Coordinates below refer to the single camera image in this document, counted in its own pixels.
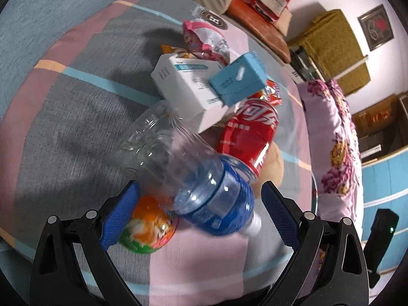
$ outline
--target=picture frame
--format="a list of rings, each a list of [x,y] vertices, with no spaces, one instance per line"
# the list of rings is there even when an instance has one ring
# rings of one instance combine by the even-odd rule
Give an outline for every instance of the picture frame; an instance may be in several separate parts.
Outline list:
[[[383,4],[360,16],[358,21],[371,52],[394,38],[390,20]]]

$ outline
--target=mustard yellow cloth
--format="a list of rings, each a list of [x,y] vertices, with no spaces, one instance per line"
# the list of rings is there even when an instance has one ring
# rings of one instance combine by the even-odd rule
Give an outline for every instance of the mustard yellow cloth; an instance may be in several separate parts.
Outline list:
[[[350,24],[340,9],[315,18],[305,32],[289,41],[288,46],[302,46],[328,78],[338,75],[363,58]],[[338,84],[347,96],[369,81],[370,74],[364,63],[340,78]]]

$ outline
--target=blue box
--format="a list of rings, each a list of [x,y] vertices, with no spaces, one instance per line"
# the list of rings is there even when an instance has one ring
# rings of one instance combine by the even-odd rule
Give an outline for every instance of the blue box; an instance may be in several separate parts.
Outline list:
[[[221,100],[232,107],[266,86],[265,66],[255,52],[238,57],[209,79]]]

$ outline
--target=circular logo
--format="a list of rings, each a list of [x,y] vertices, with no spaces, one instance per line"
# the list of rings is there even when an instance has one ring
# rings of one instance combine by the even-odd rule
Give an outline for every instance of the circular logo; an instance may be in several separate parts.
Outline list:
[[[221,29],[221,30],[227,30],[228,29],[228,25],[225,22],[225,20],[223,20],[220,16],[213,14],[212,12],[209,11],[202,11],[201,12],[201,16],[208,21],[209,23],[213,24],[213,26]]]

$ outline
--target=small carton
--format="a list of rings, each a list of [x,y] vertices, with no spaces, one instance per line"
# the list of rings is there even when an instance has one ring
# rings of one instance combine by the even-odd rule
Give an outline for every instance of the small carton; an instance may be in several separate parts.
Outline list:
[[[255,52],[241,55],[209,79],[221,100],[232,107],[266,86],[266,71]]]
[[[208,82],[222,68],[216,61],[164,54],[151,76],[185,125],[194,133],[201,133],[218,123],[228,110]]]

